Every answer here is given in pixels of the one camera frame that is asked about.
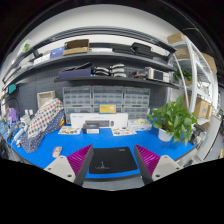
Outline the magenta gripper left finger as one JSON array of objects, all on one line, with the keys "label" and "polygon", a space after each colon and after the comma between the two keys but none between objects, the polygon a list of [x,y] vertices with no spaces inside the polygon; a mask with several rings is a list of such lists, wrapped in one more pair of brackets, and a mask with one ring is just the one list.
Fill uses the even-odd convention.
[{"label": "magenta gripper left finger", "polygon": [[45,171],[82,186],[93,154],[93,146],[85,146],[69,156],[60,155]]}]

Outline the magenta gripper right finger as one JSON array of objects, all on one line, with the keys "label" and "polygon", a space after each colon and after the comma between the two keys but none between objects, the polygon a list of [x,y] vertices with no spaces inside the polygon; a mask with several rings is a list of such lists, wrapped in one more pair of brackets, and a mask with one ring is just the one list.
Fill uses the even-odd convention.
[{"label": "magenta gripper right finger", "polygon": [[135,145],[134,155],[145,185],[182,169],[168,155],[159,156],[140,145]]}]

